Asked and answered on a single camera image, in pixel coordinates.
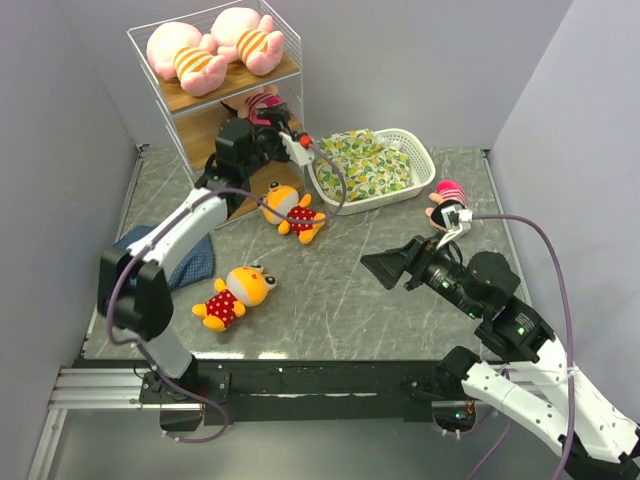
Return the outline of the yellow plush red dotted dress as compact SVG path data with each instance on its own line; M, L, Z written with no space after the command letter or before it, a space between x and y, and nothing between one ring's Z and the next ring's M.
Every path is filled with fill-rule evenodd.
M248 308L260 305L277 285L274 276L261 265L240 266L225 278L214 282L215 295L192 307L192 313L205 327L215 332L226 331Z

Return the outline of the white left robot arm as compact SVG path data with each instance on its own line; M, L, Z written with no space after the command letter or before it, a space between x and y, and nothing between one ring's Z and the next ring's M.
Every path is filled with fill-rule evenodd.
M168 279L192 248L251 197L250 179L272 161L286 162L286 104L257 110L257 123L235 116L215 138L215 151L183 203L155 229L125 249L100 258L97 308L109 340L135 346L163 378L175 401L199 388L198 362L170 325L174 308Z

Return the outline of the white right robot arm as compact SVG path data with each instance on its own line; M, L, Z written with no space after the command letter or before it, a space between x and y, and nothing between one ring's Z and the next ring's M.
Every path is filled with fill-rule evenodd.
M481 400L542 440L574 479L636 479L639 425L612 405L577 367L550 325L515 292L519 277L505 257L482 251L462 260L455 243L416 236L405 246L361 257L386 288L403 274L411 291L427 286L467 317L502 366L453 348L429 381L411 391Z

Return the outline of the pink plush pig striped shirt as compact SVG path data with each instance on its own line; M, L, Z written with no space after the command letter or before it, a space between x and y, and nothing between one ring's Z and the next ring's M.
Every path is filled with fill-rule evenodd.
M158 26L147 41L146 56L158 76L176 79L183 91L195 97L217 90L227 74L228 61L216 54L213 36L184 22Z

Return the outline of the black-haired doll pink striped dress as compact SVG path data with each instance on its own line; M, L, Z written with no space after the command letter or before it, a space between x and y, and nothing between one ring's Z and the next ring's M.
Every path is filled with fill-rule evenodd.
M256 125L270 125L266 119L259 119L256 111L261 108L277 106L282 103L278 96L278 87L266 85L248 90L222 101L222 105L238 118L249 119Z

